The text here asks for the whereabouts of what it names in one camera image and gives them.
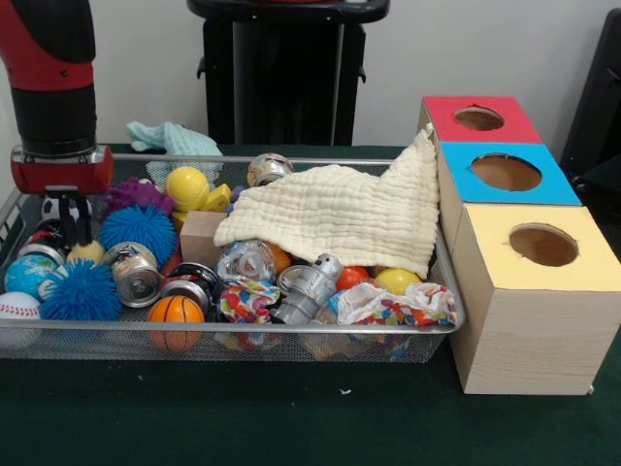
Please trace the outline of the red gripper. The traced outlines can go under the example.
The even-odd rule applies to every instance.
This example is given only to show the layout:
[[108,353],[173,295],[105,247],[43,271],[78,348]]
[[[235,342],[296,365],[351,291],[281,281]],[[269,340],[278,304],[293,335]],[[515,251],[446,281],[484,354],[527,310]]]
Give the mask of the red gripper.
[[16,188],[24,194],[46,195],[51,192],[77,192],[76,220],[70,212],[70,198],[58,197],[58,212],[62,233],[68,246],[77,241],[80,246],[92,242],[91,210],[86,196],[103,194],[110,186],[114,173],[111,148],[98,146],[88,154],[64,158],[42,158],[16,146],[11,152],[11,173]]

